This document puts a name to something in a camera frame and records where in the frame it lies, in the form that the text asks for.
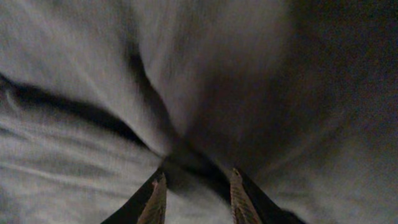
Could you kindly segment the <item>black garment in pile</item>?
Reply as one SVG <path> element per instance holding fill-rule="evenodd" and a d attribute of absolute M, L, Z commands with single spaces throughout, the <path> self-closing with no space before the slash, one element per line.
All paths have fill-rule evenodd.
<path fill-rule="evenodd" d="M 101 223 L 158 169 L 231 223 L 397 222 L 396 1 L 2 1 L 1 222 Z"/>

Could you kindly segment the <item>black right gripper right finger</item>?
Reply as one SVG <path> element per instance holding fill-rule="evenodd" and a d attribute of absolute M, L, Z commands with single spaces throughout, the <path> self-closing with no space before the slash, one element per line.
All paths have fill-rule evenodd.
<path fill-rule="evenodd" d="M 230 178 L 234 224 L 305 224 L 278 207 L 243 171 L 233 169 Z"/>

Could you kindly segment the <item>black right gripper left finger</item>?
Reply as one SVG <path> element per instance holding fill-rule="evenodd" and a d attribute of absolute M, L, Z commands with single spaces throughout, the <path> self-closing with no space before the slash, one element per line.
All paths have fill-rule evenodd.
<path fill-rule="evenodd" d="M 167 181 L 157 169 L 134 195 L 101 224 L 164 224 Z"/>

